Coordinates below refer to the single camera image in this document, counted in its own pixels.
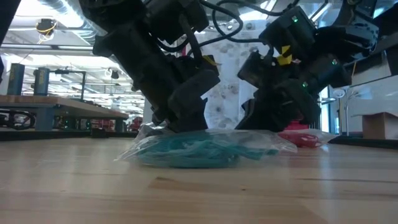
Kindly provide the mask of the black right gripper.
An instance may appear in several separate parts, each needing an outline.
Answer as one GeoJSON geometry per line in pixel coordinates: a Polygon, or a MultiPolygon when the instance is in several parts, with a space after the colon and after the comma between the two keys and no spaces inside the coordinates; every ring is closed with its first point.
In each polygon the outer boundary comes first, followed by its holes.
{"type": "Polygon", "coordinates": [[[351,84],[351,75],[333,54],[282,65],[277,58],[255,51],[240,68],[238,77],[258,88],[254,97],[242,105],[244,117],[236,126],[239,130],[283,131],[293,120],[312,124],[320,115],[320,107],[307,88],[351,84]]]}

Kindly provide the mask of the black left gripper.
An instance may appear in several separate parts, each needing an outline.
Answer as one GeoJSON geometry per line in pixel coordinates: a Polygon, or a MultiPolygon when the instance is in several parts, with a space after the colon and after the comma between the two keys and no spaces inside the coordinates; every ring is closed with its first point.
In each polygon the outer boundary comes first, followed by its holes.
{"type": "Polygon", "coordinates": [[[166,55],[137,23],[123,24],[95,39],[93,53],[115,56],[152,105],[152,121],[175,132],[207,129],[201,97],[220,82],[210,55],[166,55]]]}

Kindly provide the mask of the red plastic bin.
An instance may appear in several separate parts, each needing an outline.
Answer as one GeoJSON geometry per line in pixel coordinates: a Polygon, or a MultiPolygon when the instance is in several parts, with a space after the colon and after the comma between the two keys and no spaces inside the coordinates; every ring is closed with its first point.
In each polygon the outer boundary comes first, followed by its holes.
{"type": "Polygon", "coordinates": [[[310,126],[308,124],[301,124],[299,121],[292,121],[284,131],[291,131],[291,130],[302,130],[302,129],[309,129],[310,126]]]}

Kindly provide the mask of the white floral curtain cloth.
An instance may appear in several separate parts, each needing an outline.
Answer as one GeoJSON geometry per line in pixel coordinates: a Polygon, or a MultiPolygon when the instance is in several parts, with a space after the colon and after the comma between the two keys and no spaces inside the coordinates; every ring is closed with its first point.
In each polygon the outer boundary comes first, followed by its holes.
{"type": "Polygon", "coordinates": [[[257,90],[248,82],[238,78],[243,63],[253,51],[265,55],[269,47],[262,43],[235,43],[221,40],[201,48],[202,54],[212,55],[217,64],[220,82],[208,91],[205,119],[209,128],[233,129],[242,120],[241,105],[253,97],[257,90]]]}

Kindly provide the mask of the white floor lamp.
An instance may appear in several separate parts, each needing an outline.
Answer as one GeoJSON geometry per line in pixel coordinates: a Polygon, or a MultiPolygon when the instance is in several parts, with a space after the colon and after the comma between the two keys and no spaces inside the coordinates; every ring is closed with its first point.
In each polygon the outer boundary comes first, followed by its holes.
{"type": "Polygon", "coordinates": [[[333,90],[333,96],[343,104],[345,119],[345,136],[349,136],[349,101],[353,98],[371,100],[372,94],[369,87],[344,86],[333,90]]]}

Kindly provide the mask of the black round puck white label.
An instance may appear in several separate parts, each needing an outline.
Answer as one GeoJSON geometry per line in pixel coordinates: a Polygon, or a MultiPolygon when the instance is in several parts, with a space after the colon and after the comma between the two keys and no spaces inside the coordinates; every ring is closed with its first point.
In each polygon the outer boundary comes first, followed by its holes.
{"type": "Polygon", "coordinates": [[[95,139],[105,139],[108,138],[107,132],[103,128],[93,128],[91,130],[91,137],[95,139]]]}

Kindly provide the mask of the brown cardboard carton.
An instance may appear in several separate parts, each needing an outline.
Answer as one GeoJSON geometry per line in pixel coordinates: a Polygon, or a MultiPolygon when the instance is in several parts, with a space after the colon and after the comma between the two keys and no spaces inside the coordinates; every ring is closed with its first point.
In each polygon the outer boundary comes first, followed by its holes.
{"type": "Polygon", "coordinates": [[[398,116],[393,114],[364,115],[362,127],[365,139],[398,140],[398,116]]]}

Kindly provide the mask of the black metal stand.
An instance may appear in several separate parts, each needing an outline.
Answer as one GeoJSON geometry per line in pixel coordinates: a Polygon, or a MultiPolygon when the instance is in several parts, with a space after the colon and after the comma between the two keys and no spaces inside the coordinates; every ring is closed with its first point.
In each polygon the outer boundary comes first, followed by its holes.
{"type": "Polygon", "coordinates": [[[69,69],[56,69],[56,70],[53,70],[52,73],[55,73],[57,75],[65,75],[65,74],[69,74],[69,73],[80,73],[80,74],[82,74],[80,101],[84,100],[85,85],[86,85],[86,71],[69,70],[69,69]]]}

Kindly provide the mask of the dark desk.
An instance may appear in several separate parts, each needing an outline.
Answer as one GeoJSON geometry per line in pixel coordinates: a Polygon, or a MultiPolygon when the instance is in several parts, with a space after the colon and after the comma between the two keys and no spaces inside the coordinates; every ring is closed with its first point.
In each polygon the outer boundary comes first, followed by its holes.
{"type": "Polygon", "coordinates": [[[377,53],[376,55],[372,55],[364,60],[359,61],[356,64],[354,74],[356,75],[361,72],[365,72],[370,68],[381,66],[384,60],[386,60],[388,63],[391,75],[398,75],[398,44],[386,49],[381,53],[377,53]]]}

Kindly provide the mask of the grey metal workbench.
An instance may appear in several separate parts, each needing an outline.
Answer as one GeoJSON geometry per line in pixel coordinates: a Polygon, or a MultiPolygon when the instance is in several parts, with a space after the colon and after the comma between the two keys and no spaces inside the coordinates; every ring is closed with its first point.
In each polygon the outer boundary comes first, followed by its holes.
{"type": "Polygon", "coordinates": [[[57,96],[0,95],[0,108],[28,111],[36,115],[35,130],[51,131],[56,116],[76,119],[115,120],[117,132],[123,129],[123,121],[129,115],[77,100],[57,96]]]}

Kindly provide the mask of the blue cylinder can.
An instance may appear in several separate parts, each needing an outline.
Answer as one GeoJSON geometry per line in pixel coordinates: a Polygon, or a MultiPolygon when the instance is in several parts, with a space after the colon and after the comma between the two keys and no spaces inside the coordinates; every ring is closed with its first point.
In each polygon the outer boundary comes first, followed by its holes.
{"type": "Polygon", "coordinates": [[[8,95],[21,95],[24,81],[25,65],[12,63],[9,73],[9,83],[7,88],[8,95]]]}
{"type": "Polygon", "coordinates": [[[34,95],[47,96],[49,88],[50,69],[39,67],[34,70],[34,95]]]}

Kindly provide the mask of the long ceiling light strip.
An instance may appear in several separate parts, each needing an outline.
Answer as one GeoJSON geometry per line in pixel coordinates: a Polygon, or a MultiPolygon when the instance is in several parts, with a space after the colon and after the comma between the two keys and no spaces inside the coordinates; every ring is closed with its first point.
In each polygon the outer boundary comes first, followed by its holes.
{"type": "Polygon", "coordinates": [[[76,50],[92,51],[92,46],[80,45],[42,45],[42,44],[2,44],[3,49],[30,49],[30,50],[76,50]]]}

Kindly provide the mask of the black electronics under bench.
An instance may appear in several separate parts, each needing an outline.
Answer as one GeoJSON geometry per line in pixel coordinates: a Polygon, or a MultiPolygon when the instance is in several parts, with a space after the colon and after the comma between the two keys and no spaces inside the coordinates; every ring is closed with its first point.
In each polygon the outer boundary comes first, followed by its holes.
{"type": "Polygon", "coordinates": [[[0,127],[23,131],[33,128],[36,118],[32,113],[15,110],[0,110],[0,127]]]}

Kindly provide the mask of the silver ventilation duct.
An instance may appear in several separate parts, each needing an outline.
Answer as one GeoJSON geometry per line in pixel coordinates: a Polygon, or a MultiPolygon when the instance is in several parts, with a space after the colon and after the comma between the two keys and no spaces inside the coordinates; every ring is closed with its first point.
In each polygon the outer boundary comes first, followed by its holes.
{"type": "MultiPolygon", "coordinates": [[[[41,21],[37,23],[36,30],[40,34],[40,40],[47,41],[53,36],[53,32],[65,31],[72,32],[87,45],[92,46],[95,38],[105,31],[94,25],[89,19],[85,18],[79,6],[78,0],[37,0],[45,6],[52,14],[49,18],[40,16],[41,21]]],[[[92,51],[91,57],[98,57],[92,51]]]]}

